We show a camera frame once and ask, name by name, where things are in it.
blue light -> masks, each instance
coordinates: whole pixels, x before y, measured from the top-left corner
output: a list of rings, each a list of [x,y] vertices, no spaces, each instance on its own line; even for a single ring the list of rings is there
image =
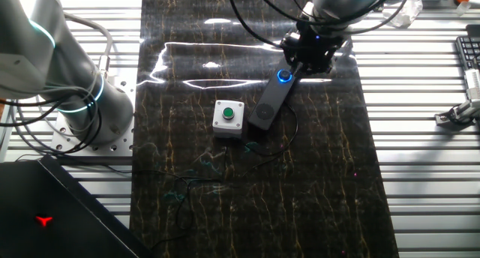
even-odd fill
[[[32,21],[32,20],[29,20],[30,21],[30,24],[35,27],[36,29],[40,30],[42,33],[44,33],[49,39],[50,41],[52,42],[53,44],[53,48],[55,48],[55,40],[53,39],[52,35],[45,29],[43,28],[41,25],[37,24],[36,22]]]
[[[282,72],[282,71],[285,71],[285,70],[279,70],[277,72],[278,81],[280,81],[280,83],[288,83],[292,79],[292,74],[290,73],[290,76],[288,77],[288,79],[284,79],[280,76],[280,72]]]
[[[102,92],[104,91],[104,78],[101,78],[102,79],[102,86],[100,87],[100,91],[98,91],[98,94],[97,94],[97,97],[95,97],[95,101],[98,101],[98,98],[100,98],[100,96],[102,95]],[[77,112],[80,112],[80,111],[83,111],[85,109],[87,109],[87,107],[90,107],[93,105],[93,101],[91,103],[89,103],[88,105],[85,105],[84,107],[82,108],[79,108],[79,109],[75,109],[75,110],[62,110],[62,109],[58,109],[57,110],[59,112],[62,112],[62,113],[77,113]]]

mounting plate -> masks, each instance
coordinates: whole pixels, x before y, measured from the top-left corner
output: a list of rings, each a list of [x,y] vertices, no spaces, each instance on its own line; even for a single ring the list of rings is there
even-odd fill
[[[130,98],[133,107],[135,107],[136,83],[127,83],[122,79],[118,79],[118,77],[115,77],[117,79],[111,78],[113,77],[109,77],[108,79],[109,83],[123,90],[127,94],[128,98]],[[65,121],[65,117],[60,112],[58,113],[56,128],[60,131],[64,131],[65,134],[72,134],[68,128],[67,122]],[[50,146],[58,150],[68,150],[73,148],[78,142],[79,140],[75,137],[62,136],[54,132],[52,144]],[[109,142],[105,145],[91,145],[81,151],[69,155],[77,157],[131,157],[133,154],[133,148],[134,120],[132,117],[130,127],[119,139]]]

green button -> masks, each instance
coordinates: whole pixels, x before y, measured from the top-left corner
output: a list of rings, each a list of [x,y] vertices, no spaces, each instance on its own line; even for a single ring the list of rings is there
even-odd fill
[[[223,118],[224,119],[233,119],[233,109],[230,107],[227,107],[223,109]]]

blue led ring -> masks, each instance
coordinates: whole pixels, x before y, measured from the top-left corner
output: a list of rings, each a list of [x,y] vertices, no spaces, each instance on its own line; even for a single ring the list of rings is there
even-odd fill
[[[288,76],[287,79],[285,79],[285,78],[283,78],[283,77],[280,75],[280,73],[281,73],[282,71],[288,71],[288,70],[282,69],[282,70],[279,70],[279,71],[277,72],[278,81],[280,81],[280,83],[288,83],[288,82],[292,79],[292,73],[290,73],[290,72],[288,71],[288,73],[289,73],[290,75]]]

gray cable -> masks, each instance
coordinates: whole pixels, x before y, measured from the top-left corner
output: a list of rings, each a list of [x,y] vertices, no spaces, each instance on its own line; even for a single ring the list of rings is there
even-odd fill
[[[80,87],[69,86],[67,88],[51,88],[51,89],[44,89],[44,90],[38,90],[38,91],[20,90],[20,89],[8,87],[6,85],[0,85],[0,88],[4,89],[4,90],[12,91],[12,92],[20,93],[20,94],[39,95],[39,94],[46,94],[46,93],[53,93],[53,92],[62,92],[62,91],[68,90],[68,89],[77,89],[77,88],[80,88]]]
[[[105,52],[103,54],[105,56],[108,56],[110,54],[110,50],[112,49],[112,45],[113,45],[113,38],[112,38],[112,35],[110,34],[110,32],[108,32],[108,30],[106,28],[97,24],[96,22],[92,22],[89,19],[78,17],[78,16],[73,15],[73,14],[64,13],[64,15],[65,15],[65,18],[67,18],[71,21],[74,21],[75,23],[79,23],[79,24],[82,24],[84,26],[89,26],[93,29],[98,29],[98,31],[100,31],[106,37],[106,48],[105,48]]]
[[[8,122],[8,119],[11,117],[10,111],[8,111],[7,118],[5,119],[5,122]],[[1,130],[1,137],[0,137],[0,149],[3,147],[3,143],[5,141],[5,137],[7,136],[7,129],[8,127],[3,127]]]
[[[38,95],[35,96],[35,97],[37,98],[37,102],[39,102],[39,101],[40,101],[40,98],[38,97]],[[38,106],[38,110],[40,111],[40,114],[41,114],[41,115],[44,114],[44,111],[43,111],[43,109],[42,109],[42,106]],[[90,121],[90,123],[88,123],[88,125],[87,125],[84,129],[82,129],[82,130],[76,130],[76,129],[73,129],[72,127],[71,127],[71,128],[72,128],[74,131],[78,131],[78,132],[86,131],[88,128],[90,128],[90,125],[93,124],[93,122],[94,122],[95,117],[97,116],[97,114],[98,114],[98,108],[95,110],[95,114],[94,114],[93,119]],[[50,120],[48,120],[47,118],[44,118],[43,120],[44,120],[44,121],[52,128],[52,130],[55,131],[57,134],[60,134],[60,135],[62,135],[63,137],[75,137],[75,138],[77,138],[77,135],[62,133],[62,132],[61,132],[60,130],[58,130],[58,129],[52,124],[52,122],[50,122]]]
[[[404,5],[406,3],[407,3],[407,0],[403,0],[402,3],[400,4],[400,7],[398,7],[398,9],[389,18],[385,19],[383,22],[381,22],[378,25],[375,25],[374,27],[366,28],[366,29],[360,29],[360,30],[357,30],[357,31],[345,31],[344,33],[346,35],[354,35],[354,34],[361,34],[361,33],[370,32],[370,31],[375,30],[375,29],[379,29],[382,26],[390,23],[390,21],[392,21],[400,13],[400,11],[402,10],[402,8],[404,8]]]

